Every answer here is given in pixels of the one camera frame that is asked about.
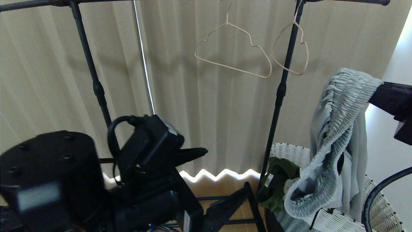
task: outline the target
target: curtain fold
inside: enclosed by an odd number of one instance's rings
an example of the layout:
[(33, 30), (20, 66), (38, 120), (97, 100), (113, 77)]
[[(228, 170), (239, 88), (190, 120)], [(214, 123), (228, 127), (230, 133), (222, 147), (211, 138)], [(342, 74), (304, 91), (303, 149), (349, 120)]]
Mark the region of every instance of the curtain fold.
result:
[[(84, 27), (112, 119), (156, 114), (185, 137), (184, 147), (206, 147), (205, 157), (182, 165), (217, 175), (260, 171), (282, 69), (272, 60), (266, 79), (203, 62), (196, 44), (226, 21), (230, 1), (120, 1), (80, 4)], [(307, 3), (301, 20), (309, 46), (302, 76), (289, 74), (275, 142), (307, 147), (309, 125), (324, 83), (340, 67), (382, 77), (411, 7), (353, 2)], [(293, 19), (295, 1), (234, 1), (229, 22), (248, 31), (270, 56)], [(149, 86), (136, 15), (140, 24)], [(37, 134), (71, 130), (92, 136), (101, 157), (110, 157), (106, 126), (68, 7), (38, 7), (0, 15), (0, 150)], [(283, 63), (290, 28), (274, 56)], [(304, 47), (296, 44), (292, 69), (300, 71)], [(205, 59), (267, 75), (269, 66), (248, 36), (215, 31), (198, 48)], [(132, 128), (117, 130), (122, 145)], [(111, 174), (110, 165), (103, 166)]]

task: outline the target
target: dark green cloth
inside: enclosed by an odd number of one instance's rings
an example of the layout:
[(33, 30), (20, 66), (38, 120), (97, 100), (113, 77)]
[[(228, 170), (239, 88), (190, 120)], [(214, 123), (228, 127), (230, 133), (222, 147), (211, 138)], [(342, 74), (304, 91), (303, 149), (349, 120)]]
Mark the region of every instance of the dark green cloth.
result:
[[(272, 180), (267, 184), (267, 179), (271, 174)], [(299, 167), (294, 163), (287, 159), (270, 157), (269, 170), (262, 178), (262, 188), (257, 193), (257, 201), (273, 213), (282, 211), (285, 183), (297, 177), (299, 177)]]

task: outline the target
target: pink hanger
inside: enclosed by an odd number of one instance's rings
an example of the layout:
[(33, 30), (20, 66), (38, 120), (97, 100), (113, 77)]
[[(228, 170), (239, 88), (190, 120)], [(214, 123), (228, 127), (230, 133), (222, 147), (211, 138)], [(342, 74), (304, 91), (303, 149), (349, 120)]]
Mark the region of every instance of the pink hanger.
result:
[[(249, 32), (247, 32), (247, 31), (243, 30), (242, 28), (239, 28), (239, 27), (237, 27), (237, 26), (229, 23), (229, 9), (230, 9), (230, 7), (232, 6), (232, 3), (233, 3), (233, 0), (232, 0), (232, 2), (230, 3), (229, 8), (227, 9), (226, 22), (225, 22), (224, 24), (218, 26), (217, 28), (213, 29), (211, 32), (209, 32), (209, 34), (206, 36), (206, 39), (205, 39), (205, 40), (201, 40), (201, 41), (196, 45), (196, 48), (194, 49), (194, 56), (195, 56), (196, 58), (198, 58), (198, 59), (201, 59), (201, 60), (203, 60), (203, 61), (209, 62), (209, 63), (211, 63), (211, 64), (220, 65), (220, 66), (223, 66), (223, 67), (226, 67), (226, 68), (234, 69), (234, 70), (237, 70), (237, 71), (240, 71), (240, 72), (244, 72), (244, 73), (247, 73), (247, 74), (250, 74), (250, 75), (253, 75), (253, 76), (257, 76), (257, 77), (267, 78), (267, 77), (269, 77), (269, 76), (272, 74), (272, 63), (270, 62), (269, 57), (266, 55), (266, 53), (263, 51), (263, 49), (262, 49), (259, 45), (253, 45), (253, 43), (252, 43), (252, 36), (249, 34)], [(213, 33), (214, 31), (218, 30), (219, 28), (221, 28), (221, 27), (223, 27), (223, 26), (232, 26), (232, 27), (240, 30), (241, 32), (243, 32), (243, 33), (245, 33), (246, 35), (249, 36), (250, 45), (251, 45), (252, 47), (258, 47), (258, 48), (262, 51), (262, 53), (265, 55), (267, 61), (269, 62), (270, 71), (269, 71), (269, 74), (268, 74), (267, 76), (262, 76), (262, 75), (255, 74), (255, 73), (251, 73), (251, 72), (248, 72), (248, 71), (245, 71), (245, 70), (237, 69), (237, 68), (234, 68), (234, 67), (231, 67), (231, 66), (228, 66), (228, 65), (219, 64), (219, 63), (216, 63), (216, 62), (213, 62), (213, 61), (209, 61), (209, 60), (206, 60), (206, 59), (203, 59), (203, 58), (200, 58), (199, 56), (197, 56), (197, 48), (199, 47), (199, 45), (200, 45), (201, 43), (203, 43), (203, 42), (206, 42), (206, 41), (209, 39), (209, 35), (210, 35), (211, 33)]]
[[(273, 60), (274, 60), (280, 67), (282, 67), (283, 69), (285, 69), (285, 70), (287, 70), (287, 71), (289, 71), (289, 72), (291, 72), (291, 73), (294, 73), (294, 74), (296, 74), (296, 75), (302, 75), (303, 73), (305, 73), (306, 68), (308, 67), (308, 62), (309, 62), (309, 50), (308, 50), (308, 44), (306, 43), (306, 41), (303, 41), (303, 29), (302, 29), (302, 27), (300, 27), (299, 24), (296, 22), (297, 12), (298, 12), (298, 11), (296, 11), (296, 13), (295, 13), (295, 18), (293, 19), (293, 22), (291, 22), (289, 25), (287, 25), (285, 28), (283, 28), (282, 31), (281, 31), (281, 34), (280, 34), (279, 37), (275, 40), (275, 44), (273, 44), (272, 53), (270, 54), (270, 56), (271, 56), (271, 57), (273, 58)], [(293, 24), (296, 25), (297, 28), (302, 32), (302, 36), (300, 37), (300, 44), (305, 44), (305, 47), (306, 47), (306, 63), (305, 63), (305, 67), (303, 68), (303, 71), (302, 71), (301, 73), (298, 73), (298, 72), (296, 72), (296, 71), (293, 71), (293, 70), (290, 70), (290, 69), (286, 68), (285, 66), (281, 65), (281, 64), (273, 57), (273, 50), (275, 49), (275, 45), (276, 45), (276, 43), (278, 42), (279, 38), (282, 36), (282, 33), (283, 33), (288, 27), (290, 27), (290, 26), (293, 25)]]

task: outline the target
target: rack top bar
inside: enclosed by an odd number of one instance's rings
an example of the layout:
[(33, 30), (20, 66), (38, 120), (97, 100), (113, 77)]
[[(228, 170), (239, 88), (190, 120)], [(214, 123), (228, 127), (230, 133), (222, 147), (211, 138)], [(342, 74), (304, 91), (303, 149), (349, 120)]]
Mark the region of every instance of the rack top bar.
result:
[[(87, 2), (111, 2), (111, 1), (126, 1), (126, 0), (72, 0), (77, 3), (87, 3)], [(323, 0), (307, 0), (307, 2), (320, 2)], [(335, 0), (335, 1), (346, 1), (346, 2), (362, 2), (371, 3), (386, 6), (391, 0)], [(17, 2), (10, 4), (0, 5), (0, 12), (10, 11), (15, 9), (25, 9), (32, 7), (42, 7), (42, 6), (57, 6), (65, 7), (69, 5), (70, 0), (31, 0), (25, 2)]]

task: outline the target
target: white laundry basket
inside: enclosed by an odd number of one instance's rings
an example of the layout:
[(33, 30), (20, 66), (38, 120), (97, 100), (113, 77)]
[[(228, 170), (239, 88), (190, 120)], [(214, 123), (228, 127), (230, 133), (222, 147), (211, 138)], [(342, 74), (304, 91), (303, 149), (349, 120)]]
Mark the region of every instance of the white laundry basket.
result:
[[(310, 162), (310, 150), (292, 144), (273, 144), (270, 154), (280, 159), (288, 159), (300, 168), (306, 167)], [(364, 186), (363, 204), (365, 204), (367, 196), (376, 185), (373, 180), (366, 175)], [(305, 219), (292, 218), (285, 210), (276, 213), (275, 216), (277, 221), (283, 226), (285, 232), (307, 231), (313, 220), (313, 216)], [(378, 194), (372, 204), (370, 222), (374, 231), (377, 232), (403, 232), (402, 222), (400, 222), (393, 208), (382, 193)], [(325, 209), (321, 209), (311, 231), (365, 232), (365, 227), (362, 223), (345, 216), (338, 210), (334, 210), (331, 214)]]

